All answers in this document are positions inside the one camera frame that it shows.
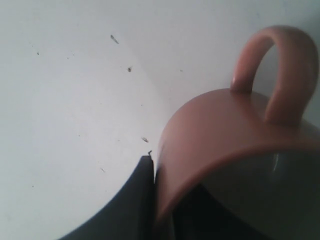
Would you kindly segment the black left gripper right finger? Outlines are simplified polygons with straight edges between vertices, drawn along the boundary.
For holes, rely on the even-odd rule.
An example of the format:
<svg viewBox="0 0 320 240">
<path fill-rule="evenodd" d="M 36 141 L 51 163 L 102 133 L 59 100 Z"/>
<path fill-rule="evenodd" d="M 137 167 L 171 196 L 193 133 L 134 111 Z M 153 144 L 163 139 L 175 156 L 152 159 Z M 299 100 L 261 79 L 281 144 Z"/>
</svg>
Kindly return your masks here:
<svg viewBox="0 0 320 240">
<path fill-rule="evenodd" d="M 200 184 L 172 213 L 176 240 L 272 240 L 220 204 Z"/>
</svg>

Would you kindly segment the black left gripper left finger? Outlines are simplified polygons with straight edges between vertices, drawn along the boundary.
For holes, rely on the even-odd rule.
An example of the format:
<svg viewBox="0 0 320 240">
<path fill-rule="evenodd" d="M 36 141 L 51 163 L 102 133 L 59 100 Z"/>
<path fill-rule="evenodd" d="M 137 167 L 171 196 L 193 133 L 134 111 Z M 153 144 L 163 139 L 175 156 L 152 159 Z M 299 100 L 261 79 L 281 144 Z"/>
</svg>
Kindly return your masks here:
<svg viewBox="0 0 320 240">
<path fill-rule="evenodd" d="M 154 214 L 154 162 L 149 155 L 144 155 L 112 200 L 62 239 L 150 240 Z"/>
</svg>

